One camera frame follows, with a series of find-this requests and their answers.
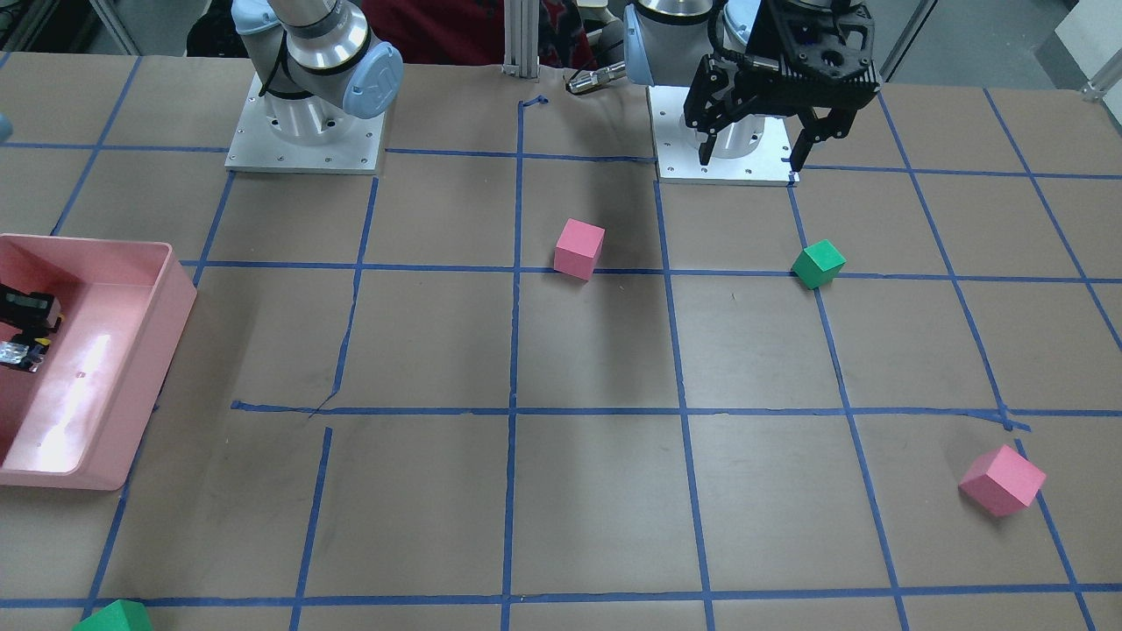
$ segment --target blue joint cap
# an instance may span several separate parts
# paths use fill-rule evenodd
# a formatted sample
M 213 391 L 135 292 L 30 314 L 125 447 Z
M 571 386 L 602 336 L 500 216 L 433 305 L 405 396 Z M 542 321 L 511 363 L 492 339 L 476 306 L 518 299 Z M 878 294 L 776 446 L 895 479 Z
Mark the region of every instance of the blue joint cap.
M 624 64 L 632 83 L 654 85 L 651 62 L 646 58 L 646 47 L 643 46 L 643 30 L 635 7 L 629 3 L 624 8 Z
M 758 13 L 760 0 L 728 0 L 725 6 L 725 24 L 742 46 L 747 46 Z
M 374 118 L 389 108 L 402 88 L 405 63 L 402 54 L 388 42 L 371 48 L 355 67 L 347 92 L 343 111 L 358 118 Z
M 234 0 L 230 15 L 238 35 L 254 35 L 280 24 L 268 0 Z

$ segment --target green cube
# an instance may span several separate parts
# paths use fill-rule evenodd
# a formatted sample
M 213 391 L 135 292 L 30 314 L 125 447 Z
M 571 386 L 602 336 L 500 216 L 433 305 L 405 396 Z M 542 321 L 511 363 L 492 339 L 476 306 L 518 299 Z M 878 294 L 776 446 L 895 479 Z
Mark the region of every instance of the green cube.
M 791 271 L 794 272 L 808 290 L 825 285 L 834 280 L 845 265 L 845 257 L 827 239 L 804 248 L 795 259 Z
M 116 601 L 79 622 L 74 631 L 151 631 L 151 622 L 140 603 Z

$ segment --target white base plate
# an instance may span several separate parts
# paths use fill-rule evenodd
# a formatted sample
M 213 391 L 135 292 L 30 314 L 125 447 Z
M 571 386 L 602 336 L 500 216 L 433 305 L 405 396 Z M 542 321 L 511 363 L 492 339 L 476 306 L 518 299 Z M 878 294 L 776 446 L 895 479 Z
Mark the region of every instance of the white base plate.
M 766 117 L 756 148 L 742 158 L 712 157 L 708 166 L 698 162 L 695 131 L 682 122 L 682 104 L 689 88 L 655 85 L 647 90 L 651 130 L 659 156 L 659 180 L 679 184 L 738 184 L 787 186 L 799 182 L 791 172 L 791 145 L 782 118 Z
M 230 141 L 226 167 L 230 171 L 266 173 L 337 173 L 376 175 L 381 154 L 386 115 L 368 120 L 352 119 L 339 140 L 327 145 L 296 145 L 276 134 L 257 97 L 261 81 L 249 85 L 238 128 Z

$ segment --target patterned fabric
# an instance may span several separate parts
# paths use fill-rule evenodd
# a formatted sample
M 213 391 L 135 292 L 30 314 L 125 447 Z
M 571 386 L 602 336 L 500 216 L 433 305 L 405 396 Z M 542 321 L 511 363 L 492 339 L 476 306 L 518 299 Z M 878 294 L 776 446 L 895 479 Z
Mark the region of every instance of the patterned fabric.
M 592 51 L 576 2 L 540 1 L 541 63 L 580 67 L 590 62 Z M 407 63 L 503 63 L 503 0 L 365 0 L 362 11 L 375 35 L 396 46 Z

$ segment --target blue grid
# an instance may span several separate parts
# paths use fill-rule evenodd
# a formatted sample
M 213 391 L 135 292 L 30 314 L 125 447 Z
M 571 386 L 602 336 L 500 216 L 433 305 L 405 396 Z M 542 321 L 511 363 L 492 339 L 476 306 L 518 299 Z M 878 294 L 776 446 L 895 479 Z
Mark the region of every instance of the blue grid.
M 0 57 L 0 68 L 7 63 L 10 57 L 10 53 Z M 72 209 L 74 201 L 81 193 L 83 183 L 89 175 L 96 156 L 101 152 L 105 150 L 139 150 L 139 152 L 204 152 L 204 153 L 224 153 L 226 147 L 178 147 L 178 146 L 122 146 L 122 145 L 105 145 L 104 139 L 108 137 L 109 131 L 116 120 L 117 113 L 120 110 L 121 103 L 128 94 L 129 88 L 132 83 L 132 79 L 139 67 L 142 60 L 137 60 L 134 65 L 122 90 L 114 104 L 114 108 L 107 121 L 99 140 L 94 145 L 66 145 L 66 144 L 42 144 L 42 143 L 9 143 L 8 146 L 17 148 L 34 148 L 34 149 L 88 149 L 91 150 L 90 159 L 74 186 L 74 190 L 68 199 L 62 214 L 52 234 L 58 234 L 62 229 L 66 217 Z M 367 247 L 367 241 L 369 238 L 369 230 L 373 219 L 375 199 L 377 195 L 377 184 L 378 181 L 374 180 L 371 185 L 371 192 L 369 198 L 369 203 L 367 208 L 366 222 L 364 226 L 362 235 L 359 244 L 359 253 L 355 264 L 346 263 L 300 263 L 300 262 L 280 262 L 280 263 L 261 263 L 261 262 L 238 262 L 238 260 L 209 260 L 210 247 L 213 244 L 214 236 L 217 235 L 219 225 L 222 219 L 222 213 L 226 208 L 226 202 L 229 198 L 230 189 L 232 186 L 234 175 L 231 173 L 228 176 L 226 186 L 223 189 L 221 199 L 219 201 L 218 208 L 215 210 L 214 219 L 212 221 L 210 231 L 200 258 L 195 260 L 184 260 L 184 265 L 188 267 L 194 267 L 194 283 L 197 285 L 203 271 L 208 267 L 264 267 L 264 268 L 331 268 L 331 269 L 352 269 L 355 274 L 353 280 L 353 294 L 350 314 L 348 318 L 347 332 L 343 336 L 343 340 L 340 344 L 339 362 L 335 371 L 335 378 L 332 385 L 332 392 L 324 401 L 324 404 L 333 396 L 338 391 L 342 382 L 343 371 L 346 367 L 346 356 L 347 346 L 350 337 L 351 326 L 353 323 L 355 309 L 357 304 L 357 299 L 360 291 L 361 273 L 367 269 L 405 269 L 405 271 L 444 271 L 444 272 L 463 272 L 463 273 L 509 273 L 513 276 L 513 292 L 514 302 L 512 311 L 512 351 L 511 351 L 511 392 L 509 392 L 509 404 L 506 409 L 472 409 L 472 408 L 338 408 L 338 409 L 325 409 L 324 404 L 319 408 L 287 408 L 287 406 L 275 406 L 275 405 L 257 405 L 245 403 L 240 401 L 234 401 L 231 404 L 232 409 L 242 410 L 246 412 L 305 412 L 309 414 L 321 414 L 321 415 L 347 415 L 347 414 L 383 414 L 383 415 L 396 415 L 396 414 L 462 414 L 462 413 L 477 413 L 477 414 L 507 414 L 509 423 L 508 433 L 508 451 L 507 451 L 507 492 L 505 502 L 505 520 L 504 520 L 504 559 L 503 559 L 503 589 L 500 594 L 480 594 L 480 595 L 404 595 L 404 596 L 313 596 L 306 597 L 304 595 L 304 587 L 306 586 L 307 573 L 311 565 L 311 555 L 314 546 L 315 531 L 319 520 L 319 507 L 322 501 L 322 493 L 324 486 L 324 479 L 328 473 L 328 465 L 330 459 L 331 449 L 331 437 L 332 432 L 330 428 L 325 428 L 322 454 L 320 466 L 318 469 L 315 491 L 312 500 L 311 513 L 309 516 L 309 525 L 305 536 L 304 552 L 302 556 L 302 563 L 300 568 L 300 576 L 297 579 L 296 593 L 293 597 L 249 597 L 249 598 L 221 598 L 221 597 L 162 597 L 162 598 L 149 598 L 141 600 L 149 606 L 229 606 L 229 607 L 291 607 L 291 630 L 298 629 L 301 611 L 303 607 L 307 606 L 333 606 L 333 605 L 452 605 L 452 604 L 489 604 L 489 605 L 500 605 L 502 606 L 502 631 L 508 631 L 509 628 L 509 607 L 513 602 L 517 603 L 594 603 L 594 602 L 663 602 L 663 601 L 700 601 L 705 604 L 706 609 L 706 622 L 708 631 L 715 630 L 715 622 L 712 615 L 712 603 L 716 601 L 756 601 L 756 600 L 799 600 L 799 598 L 882 598 L 891 597 L 893 598 L 898 615 L 900 619 L 901 629 L 908 630 L 908 619 L 904 611 L 904 597 L 909 596 L 950 596 L 950 595 L 963 595 L 963 594 L 1040 594 L 1040 593 L 1072 593 L 1079 605 L 1080 612 L 1084 615 L 1088 630 L 1094 630 L 1094 622 L 1091 619 L 1089 611 L 1087 610 L 1085 600 L 1083 597 L 1086 593 L 1120 593 L 1122 592 L 1122 584 L 1084 584 L 1079 583 L 1076 578 L 1075 571 L 1072 567 L 1070 560 L 1068 559 L 1066 551 L 1064 549 L 1063 541 L 1060 539 L 1059 529 L 1057 528 L 1045 497 L 1041 494 L 1038 495 L 1040 509 L 1043 513 L 1046 523 L 1048 524 L 1049 531 L 1052 536 L 1054 543 L 1056 546 L 1057 552 L 1064 565 L 1065 573 L 1068 577 L 1068 583 L 1057 583 L 1057 584 L 1011 584 L 1011 585 L 944 585 L 944 586 L 913 586 L 904 587 L 900 586 L 895 576 L 895 570 L 892 563 L 891 552 L 889 549 L 888 537 L 884 531 L 884 527 L 880 515 L 880 509 L 876 502 L 875 490 L 872 483 L 872 477 L 868 472 L 867 460 L 865 458 L 864 448 L 861 442 L 861 436 L 857 430 L 856 420 L 857 415 L 865 414 L 934 414 L 934 415 L 967 415 L 975 417 L 982 420 L 1002 423 L 1006 429 L 1021 429 L 1024 431 L 1031 431 L 1031 429 L 1021 422 L 1010 419 L 1010 414 L 1015 415 L 1039 415 L 1039 417 L 1098 417 L 1098 418 L 1122 418 L 1122 410 L 1039 410 L 1039 409 L 1009 409 L 1002 401 L 1000 390 L 997 387 L 996 378 L 994 377 L 992 369 L 988 365 L 988 359 L 985 353 L 984 345 L 981 339 L 976 326 L 973 321 L 973 316 L 971 314 L 969 307 L 966 303 L 965 295 L 963 294 L 959 282 L 960 281 L 978 281 L 978 282 L 1011 282 L 1011 283 L 1077 283 L 1086 286 L 1091 293 L 1101 316 L 1103 317 L 1104 323 L 1110 329 L 1114 340 L 1119 342 L 1120 348 L 1122 348 L 1122 341 L 1119 339 L 1118 330 L 1115 329 L 1110 317 L 1102 307 L 1097 294 L 1095 293 L 1094 285 L 1096 284 L 1122 284 L 1122 278 L 1094 278 L 1088 277 L 1082 265 L 1079 264 L 1074 248 L 1068 243 L 1066 236 L 1064 235 L 1063 228 L 1059 221 L 1051 211 L 1048 200 L 1045 198 L 1038 181 L 1041 179 L 1076 179 L 1076 180 L 1122 180 L 1122 175 L 1089 175 L 1089 174 L 1069 174 L 1069 173 L 1034 173 L 1030 170 L 1024 156 L 1021 154 L 1015 139 L 1013 138 L 1011 131 L 1004 122 L 996 104 L 994 103 L 992 97 L 986 92 L 986 97 L 993 109 L 994 116 L 1000 122 L 1002 129 L 1005 131 L 1011 145 L 1020 158 L 1024 172 L 983 172 L 983 171 L 950 171 L 950 170 L 929 170 L 929 168 L 914 168 L 911 166 L 908 159 L 907 152 L 896 132 L 894 122 L 892 121 L 891 113 L 889 111 L 888 103 L 881 98 L 880 103 L 884 110 L 886 119 L 889 121 L 890 128 L 892 130 L 894 140 L 900 150 L 900 155 L 904 162 L 904 168 L 895 167 L 864 167 L 864 166 L 846 166 L 846 165 L 808 165 L 808 170 L 840 170 L 840 171 L 867 171 L 867 172 L 888 172 L 888 173 L 908 173 L 912 180 L 913 186 L 916 189 L 917 196 L 925 210 L 925 214 L 928 219 L 932 235 L 939 246 L 940 254 L 944 257 L 945 265 L 947 267 L 946 275 L 931 275 L 931 274 L 855 274 L 855 273 L 843 273 L 842 277 L 854 277 L 854 278 L 879 278 L 879 280 L 911 280 L 911 281 L 936 281 L 936 282 L 950 282 L 956 290 L 956 294 L 960 301 L 964 317 L 971 327 L 972 333 L 974 336 L 975 342 L 978 348 L 983 362 L 986 366 L 987 376 L 990 378 L 991 387 L 994 393 L 994 399 L 996 406 L 994 409 L 931 409 L 931 408 L 854 408 L 849 404 L 848 394 L 846 392 L 845 381 L 843 377 L 840 360 L 837 355 L 837 349 L 834 344 L 834 336 L 829 323 L 829 317 L 826 309 L 826 303 L 822 294 L 816 290 L 815 296 L 819 310 L 819 316 L 822 324 L 822 330 L 827 339 L 827 344 L 830 350 L 831 362 L 834 364 L 835 374 L 837 377 L 838 392 L 842 397 L 843 408 L 833 409 L 783 409 L 783 410 L 771 410 L 771 409 L 701 409 L 701 408 L 689 408 L 687 405 L 684 382 L 682 375 L 681 365 L 681 353 L 678 342 L 678 330 L 677 330 L 677 313 L 673 303 L 673 277 L 674 276 L 790 276 L 790 272 L 779 272 L 779 271 L 712 271 L 712 269 L 672 269 L 670 267 L 668 239 L 665 232 L 665 225 L 662 213 L 662 200 L 661 192 L 657 182 L 654 183 L 655 186 L 655 202 L 659 220 L 659 232 L 660 232 L 660 245 L 662 249 L 662 268 L 661 269 L 597 269 L 597 274 L 661 274 L 664 277 L 666 301 L 670 314 L 670 329 L 671 329 L 671 341 L 674 355 L 674 371 L 675 379 L 678 385 L 679 394 L 679 406 L 677 409 L 654 409 L 654 408 L 587 408 L 587 409 L 546 409 L 546 408 L 522 408 L 517 405 L 517 348 L 518 348 L 518 299 L 519 299 L 519 280 L 521 274 L 532 273 L 532 274 L 550 274 L 553 273 L 549 268 L 539 267 L 522 267 L 521 265 L 521 240 L 522 240 L 522 173 L 524 161 L 526 159 L 555 159 L 555 161 L 580 161 L 580 162 L 635 162 L 635 163 L 653 163 L 654 159 L 651 157 L 643 156 L 604 156 L 604 157 L 588 157 L 588 156 L 568 156 L 568 155 L 549 155 L 549 154 L 527 154 L 523 150 L 524 140 L 524 120 L 523 113 L 526 107 L 534 106 L 536 103 L 545 102 L 544 98 L 534 99 L 528 102 L 518 103 L 518 149 L 516 153 L 503 153 L 503 152 L 442 152 L 442 150 L 424 150 L 424 149 L 405 149 L 405 148 L 390 148 L 387 149 L 388 153 L 407 153 L 407 154 L 422 154 L 422 155 L 463 155 L 463 156 L 486 156 L 486 157 L 507 157 L 517 161 L 517 176 L 516 176 L 516 201 L 515 201 L 515 230 L 514 230 L 514 265 L 511 267 L 505 266 L 454 266 L 454 265 L 390 265 L 390 264 L 369 264 L 364 260 L 365 250 Z M 1068 252 L 1075 267 L 1079 274 L 1078 277 L 1032 277 L 1032 276 L 963 276 L 957 275 L 950 264 L 949 256 L 947 255 L 941 238 L 938 234 L 938 228 L 935 225 L 934 218 L 927 208 L 926 199 L 923 196 L 922 189 L 916 177 L 917 174 L 935 173 L 935 174 L 953 174 L 953 175 L 973 175 L 973 176 L 1002 176 L 1002 177 L 1028 177 L 1040 198 L 1045 210 L 1048 212 L 1049 219 L 1052 221 L 1054 227 L 1057 230 L 1060 239 L 1063 240 L 1065 248 Z M 791 201 L 792 212 L 795 219 L 795 226 L 799 230 L 800 241 L 803 246 L 807 245 L 804 230 L 802 227 L 801 217 L 799 213 L 798 201 L 793 188 L 789 188 L 789 196 Z M 514 596 L 511 587 L 511 568 L 512 568 L 512 557 L 513 557 L 513 514 L 514 514 L 514 465 L 515 465 L 515 430 L 516 430 L 516 418 L 519 414 L 524 415 L 550 415 L 550 414 L 665 414 L 665 415 L 679 415 L 682 424 L 682 438 L 683 448 L 686 450 L 686 463 L 687 463 L 687 475 L 690 487 L 690 504 L 695 524 L 695 534 L 697 540 L 698 557 L 699 557 L 699 573 L 701 577 L 701 591 L 699 592 L 670 592 L 670 593 L 657 593 L 657 594 L 645 594 L 645 593 L 608 593 L 608 594 L 541 594 L 534 596 Z M 870 509 L 873 514 L 874 523 L 877 530 L 877 537 L 880 539 L 882 554 L 884 556 L 885 569 L 889 575 L 890 587 L 886 588 L 837 588 L 837 589 L 758 589 L 758 591 L 714 591 L 709 585 L 708 568 L 707 568 L 707 557 L 705 551 L 705 538 L 702 532 L 702 521 L 700 514 L 700 506 L 698 502 L 696 477 L 693 473 L 693 459 L 692 459 L 692 448 L 690 440 L 689 430 L 689 418 L 692 415 L 709 415 L 709 414 L 730 414 L 730 415 L 830 415 L 830 417 L 845 417 L 849 429 L 850 437 L 854 442 L 854 448 L 861 466 L 862 475 L 865 483 L 866 494 L 870 502 Z M 1020 439 L 1015 440 L 1019 451 L 1024 455 L 1024 447 Z M 141 441 L 140 448 L 137 450 L 137 455 L 134 459 L 134 468 L 136 463 L 139 460 L 140 454 L 142 452 L 144 442 Z M 121 519 L 123 518 L 128 497 L 129 490 L 131 487 L 131 474 L 126 485 L 121 490 L 121 495 L 118 501 L 118 506 L 114 512 L 114 516 L 107 536 L 103 552 L 98 564 L 98 568 L 94 574 L 93 582 L 91 584 L 90 593 L 85 598 L 0 598 L 0 609 L 58 609 L 58 607 L 81 607 L 83 610 L 83 618 L 89 615 L 94 607 L 103 606 L 109 604 L 114 598 L 100 597 L 99 593 L 101 589 L 101 583 L 104 578 L 105 569 L 108 568 L 109 559 L 112 555 L 113 545 L 117 539 L 117 533 L 120 528 Z

